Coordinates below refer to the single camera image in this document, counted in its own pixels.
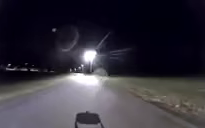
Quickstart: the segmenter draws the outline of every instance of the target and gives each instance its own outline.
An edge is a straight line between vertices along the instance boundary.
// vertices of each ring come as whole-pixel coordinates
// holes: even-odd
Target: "dark sky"
[[[78,45],[61,53],[73,28]],[[133,48],[123,61],[107,61],[112,72],[197,73],[205,67],[205,0],[1,0],[0,62],[70,67],[77,49],[109,31],[105,51]],[[63,43],[58,33],[68,35]]]

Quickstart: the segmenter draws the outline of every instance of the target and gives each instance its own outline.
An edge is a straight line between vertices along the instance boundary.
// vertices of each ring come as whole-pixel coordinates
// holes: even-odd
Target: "bright light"
[[[84,53],[84,60],[86,62],[92,62],[95,59],[96,55],[97,52],[95,50],[86,51]]]
[[[52,30],[51,30],[52,32],[56,32],[57,31],[57,29],[56,28],[52,28]]]
[[[75,76],[70,77],[72,80],[84,84],[86,86],[98,86],[100,85],[99,80],[96,76],[89,76],[83,74],[77,74]]]

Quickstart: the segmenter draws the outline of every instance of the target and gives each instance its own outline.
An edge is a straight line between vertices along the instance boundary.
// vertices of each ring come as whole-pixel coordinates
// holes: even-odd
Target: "asphalt road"
[[[84,111],[98,113],[105,128],[192,127],[127,92],[72,76],[0,104],[0,128],[74,128],[75,115]]]

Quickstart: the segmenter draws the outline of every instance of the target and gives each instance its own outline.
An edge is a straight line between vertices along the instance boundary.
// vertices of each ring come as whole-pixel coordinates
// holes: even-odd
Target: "field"
[[[196,116],[205,120],[205,78],[113,77],[112,80],[116,86],[163,109],[188,119]]]

